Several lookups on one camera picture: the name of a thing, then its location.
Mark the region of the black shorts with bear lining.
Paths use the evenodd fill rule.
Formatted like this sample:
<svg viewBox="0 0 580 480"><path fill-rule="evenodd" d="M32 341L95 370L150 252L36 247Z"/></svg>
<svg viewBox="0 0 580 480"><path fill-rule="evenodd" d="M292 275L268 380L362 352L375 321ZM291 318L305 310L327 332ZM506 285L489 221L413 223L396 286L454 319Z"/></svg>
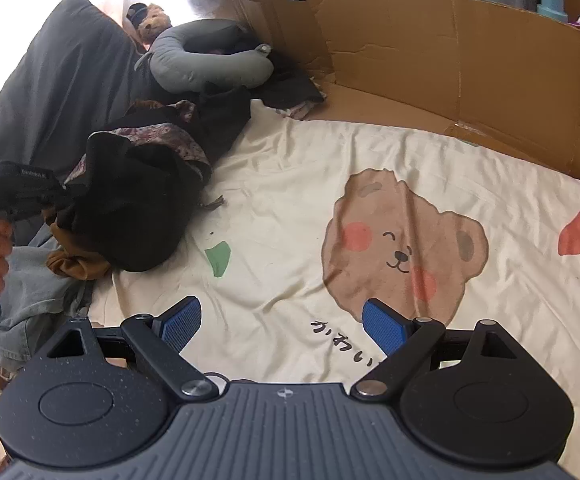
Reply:
<svg viewBox="0 0 580 480"><path fill-rule="evenodd" d="M188 100L136 101L92 133L66 177L75 197L56 209L60 228L87 237L112 269L145 272L171 257L214 165L250 120L199 112Z"/></svg>

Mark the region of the brown t-shirt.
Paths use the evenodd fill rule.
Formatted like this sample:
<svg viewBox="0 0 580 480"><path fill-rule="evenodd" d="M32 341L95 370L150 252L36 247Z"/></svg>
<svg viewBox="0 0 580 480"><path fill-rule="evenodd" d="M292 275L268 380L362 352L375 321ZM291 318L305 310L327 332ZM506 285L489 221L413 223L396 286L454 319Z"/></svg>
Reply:
<svg viewBox="0 0 580 480"><path fill-rule="evenodd" d="M43 218L59 245L46 259L46 266L51 272L63 278L88 282L103 278L112 269L111 263L96 252L87 237L60 228L54 208L45 209Z"/></svg>

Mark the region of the light blue jeans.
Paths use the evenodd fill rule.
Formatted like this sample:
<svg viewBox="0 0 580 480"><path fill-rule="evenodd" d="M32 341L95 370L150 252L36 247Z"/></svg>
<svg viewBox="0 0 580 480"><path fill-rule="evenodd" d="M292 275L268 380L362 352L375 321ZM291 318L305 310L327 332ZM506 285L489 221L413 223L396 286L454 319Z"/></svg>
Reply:
<svg viewBox="0 0 580 480"><path fill-rule="evenodd" d="M92 302L92 282L63 278L46 266L59 248L49 226L7 257L5 289L0 294L0 368L24 367L68 318L84 318Z"/></svg>

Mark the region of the dark grey pillow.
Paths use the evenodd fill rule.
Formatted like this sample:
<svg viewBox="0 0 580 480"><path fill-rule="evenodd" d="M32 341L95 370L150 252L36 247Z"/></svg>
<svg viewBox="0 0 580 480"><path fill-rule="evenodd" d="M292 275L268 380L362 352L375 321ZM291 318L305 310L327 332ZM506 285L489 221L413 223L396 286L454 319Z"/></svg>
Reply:
<svg viewBox="0 0 580 480"><path fill-rule="evenodd" d="M0 92L0 162L66 177L90 133L165 91L124 30L89 0L62 0Z"/></svg>

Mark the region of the cream bear print bedsheet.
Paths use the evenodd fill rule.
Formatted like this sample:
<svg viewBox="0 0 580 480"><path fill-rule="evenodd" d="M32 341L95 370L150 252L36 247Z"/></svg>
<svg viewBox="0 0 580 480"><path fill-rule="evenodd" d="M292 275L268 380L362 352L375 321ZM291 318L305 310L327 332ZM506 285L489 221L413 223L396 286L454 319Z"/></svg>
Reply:
<svg viewBox="0 0 580 480"><path fill-rule="evenodd" d="M498 321L574 405L580 478L580 181L419 130L298 122L261 103L215 167L177 252L101 280L103 326L201 301L185 358L255 382L350 385L383 358L377 298L452 328Z"/></svg>

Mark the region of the grey neck pillow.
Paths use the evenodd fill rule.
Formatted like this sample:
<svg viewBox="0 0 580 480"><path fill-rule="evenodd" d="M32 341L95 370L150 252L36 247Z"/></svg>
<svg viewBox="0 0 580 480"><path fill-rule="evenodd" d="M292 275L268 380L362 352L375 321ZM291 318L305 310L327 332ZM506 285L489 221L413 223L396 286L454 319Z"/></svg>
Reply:
<svg viewBox="0 0 580 480"><path fill-rule="evenodd" d="M207 18L171 27L156 37L135 66L148 65L155 81L171 93L220 88L257 88L273 74L271 47L244 25Z"/></svg>

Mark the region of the small teddy bear toy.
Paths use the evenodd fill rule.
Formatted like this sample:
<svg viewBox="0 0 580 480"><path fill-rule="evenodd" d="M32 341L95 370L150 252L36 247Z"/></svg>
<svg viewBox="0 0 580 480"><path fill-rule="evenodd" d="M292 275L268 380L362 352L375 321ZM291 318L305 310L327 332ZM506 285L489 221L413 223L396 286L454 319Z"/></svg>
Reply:
<svg viewBox="0 0 580 480"><path fill-rule="evenodd" d="M127 10L126 19L132 24L138 40L145 46L151 46L162 32L171 28L169 16L154 3L131 4Z"/></svg>

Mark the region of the black garment under pillow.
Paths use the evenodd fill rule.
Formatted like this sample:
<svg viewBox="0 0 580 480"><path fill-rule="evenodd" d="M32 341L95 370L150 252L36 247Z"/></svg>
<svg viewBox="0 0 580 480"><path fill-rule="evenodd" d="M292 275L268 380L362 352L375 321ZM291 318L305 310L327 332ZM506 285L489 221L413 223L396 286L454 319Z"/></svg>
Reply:
<svg viewBox="0 0 580 480"><path fill-rule="evenodd" d="M273 72L254 89L226 89L208 84L199 98L200 116L216 113L228 122L247 122L251 118L251 102L255 100L282 115L301 120L326 101L317 84L291 58L277 51L268 58L273 63Z"/></svg>

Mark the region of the brown cardboard sheet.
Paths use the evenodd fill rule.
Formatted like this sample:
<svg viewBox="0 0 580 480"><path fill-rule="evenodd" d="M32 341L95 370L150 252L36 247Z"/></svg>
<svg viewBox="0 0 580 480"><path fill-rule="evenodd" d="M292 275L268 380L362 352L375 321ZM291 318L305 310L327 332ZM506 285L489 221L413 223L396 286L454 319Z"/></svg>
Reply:
<svg viewBox="0 0 580 480"><path fill-rule="evenodd" d="M580 179L580 29L480 0L223 0L314 76L313 117L446 133Z"/></svg>

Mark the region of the detergent bottle teal cap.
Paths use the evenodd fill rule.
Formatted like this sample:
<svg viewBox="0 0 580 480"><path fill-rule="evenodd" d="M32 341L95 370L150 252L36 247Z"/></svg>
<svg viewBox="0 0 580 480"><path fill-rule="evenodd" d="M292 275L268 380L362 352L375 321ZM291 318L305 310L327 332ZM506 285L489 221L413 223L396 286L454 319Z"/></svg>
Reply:
<svg viewBox="0 0 580 480"><path fill-rule="evenodd" d="M537 3L536 12L560 23L568 22L568 16L564 11L564 0L540 0Z"/></svg>

